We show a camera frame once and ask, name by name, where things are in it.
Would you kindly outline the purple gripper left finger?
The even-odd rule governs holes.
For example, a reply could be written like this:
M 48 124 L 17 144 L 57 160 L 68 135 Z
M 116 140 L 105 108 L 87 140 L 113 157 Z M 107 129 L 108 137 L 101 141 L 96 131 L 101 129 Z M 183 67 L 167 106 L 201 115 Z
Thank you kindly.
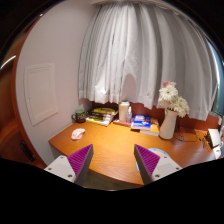
M 60 155 L 45 168 L 56 176 L 82 186 L 93 157 L 93 145 L 90 144 L 69 156 Z

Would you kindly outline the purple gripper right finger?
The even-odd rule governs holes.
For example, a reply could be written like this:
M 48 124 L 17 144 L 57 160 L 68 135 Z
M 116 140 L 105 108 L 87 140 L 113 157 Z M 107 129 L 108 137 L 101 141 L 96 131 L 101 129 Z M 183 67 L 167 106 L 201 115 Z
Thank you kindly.
M 181 167 L 171 157 L 160 157 L 137 144 L 134 145 L 134 156 L 145 185 L 181 170 Z

